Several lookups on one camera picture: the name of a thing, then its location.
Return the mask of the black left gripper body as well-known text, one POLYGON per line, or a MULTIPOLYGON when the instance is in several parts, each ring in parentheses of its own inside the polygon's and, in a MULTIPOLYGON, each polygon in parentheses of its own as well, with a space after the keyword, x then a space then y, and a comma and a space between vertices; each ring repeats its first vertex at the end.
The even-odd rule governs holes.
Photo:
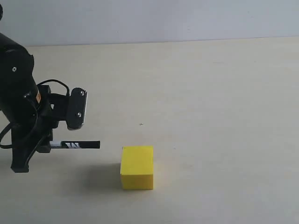
POLYGON ((35 152, 49 153, 50 141, 53 140, 53 129, 60 121, 66 120, 70 88, 65 94, 52 93, 49 85, 38 85, 38 101, 33 93, 22 96, 29 115, 22 122, 11 125, 12 164, 15 173, 29 172, 29 161, 35 152))

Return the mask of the black silver Piper robot arm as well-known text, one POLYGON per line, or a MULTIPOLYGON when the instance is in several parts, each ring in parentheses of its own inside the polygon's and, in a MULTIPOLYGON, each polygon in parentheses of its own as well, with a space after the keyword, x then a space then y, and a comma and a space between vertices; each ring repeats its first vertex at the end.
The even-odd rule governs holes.
POLYGON ((33 78, 34 56, 4 34, 0 35, 0 110, 9 123, 0 132, 3 138, 11 132, 11 169, 29 172, 29 161, 35 152, 49 153, 53 129, 60 121, 71 128, 72 93, 59 80, 37 84, 33 78))

